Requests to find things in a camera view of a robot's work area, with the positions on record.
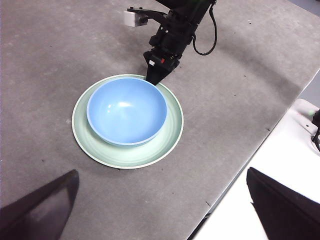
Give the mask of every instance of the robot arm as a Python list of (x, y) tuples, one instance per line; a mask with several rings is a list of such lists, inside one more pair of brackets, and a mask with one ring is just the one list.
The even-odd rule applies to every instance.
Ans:
[[(216, 0), (156, 0), (170, 8), (168, 14), (159, 11), (140, 8), (128, 8), (125, 11), (124, 22), (131, 27), (142, 26), (148, 23), (148, 19), (154, 19), (160, 26), (153, 35), (149, 44), (153, 47), (143, 56), (147, 63), (146, 80), (154, 85), (164, 79), (180, 63), (187, 45), (193, 40), (195, 48), (195, 31), (210, 7), (210, 16), (214, 22), (215, 35), (217, 35), (216, 23), (213, 18), (212, 8)], [(217, 42), (207, 55), (212, 52)]]

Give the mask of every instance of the light green plate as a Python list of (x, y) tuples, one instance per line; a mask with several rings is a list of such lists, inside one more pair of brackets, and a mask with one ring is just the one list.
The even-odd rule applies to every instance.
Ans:
[(97, 162), (118, 169), (137, 169), (160, 161), (175, 148), (183, 131), (184, 116), (176, 96), (159, 83), (157, 88), (166, 98), (169, 111), (158, 135), (139, 146), (115, 146), (106, 143), (88, 123), (87, 104), (91, 94), (100, 85), (123, 76), (145, 79), (141, 75), (122, 74), (107, 77), (90, 86), (75, 104), (72, 114), (72, 131), (82, 150)]

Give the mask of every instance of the white surface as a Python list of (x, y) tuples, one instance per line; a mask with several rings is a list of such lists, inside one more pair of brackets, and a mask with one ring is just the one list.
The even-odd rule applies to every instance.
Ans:
[(147, 25), (148, 21), (146, 22), (140, 22), (140, 18), (146, 17), (144, 14), (138, 14), (135, 12), (131, 11), (124, 11), (123, 12), (123, 23), (125, 26), (128, 27), (138, 27), (138, 26), (143, 26)]
[(318, 109), (305, 100), (295, 101), (199, 230), (195, 240), (268, 239), (251, 204), (246, 182), (249, 167), (320, 203), (320, 153), (311, 141), (317, 130), (311, 123), (311, 115)]

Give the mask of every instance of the blue bowl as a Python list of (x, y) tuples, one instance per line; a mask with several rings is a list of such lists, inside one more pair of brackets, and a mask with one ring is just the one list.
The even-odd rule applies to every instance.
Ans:
[(167, 118), (167, 102), (151, 83), (123, 77), (109, 81), (91, 95), (86, 116), (103, 140), (130, 146), (154, 138)]

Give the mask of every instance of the gray table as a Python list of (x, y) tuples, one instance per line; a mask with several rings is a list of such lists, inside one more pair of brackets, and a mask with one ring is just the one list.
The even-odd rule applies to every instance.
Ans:
[[(151, 0), (1, 1), (1, 204), (77, 169), (63, 240), (187, 238), (320, 66), (317, 16), (286, 0), (220, 1), (214, 53), (189, 46), (163, 81), (184, 111), (177, 147), (141, 169), (101, 165), (77, 145), (71, 115), (94, 82), (145, 74), (158, 25), (123, 26), (133, 3), (165, 11)], [(200, 51), (212, 35), (206, 16)]]

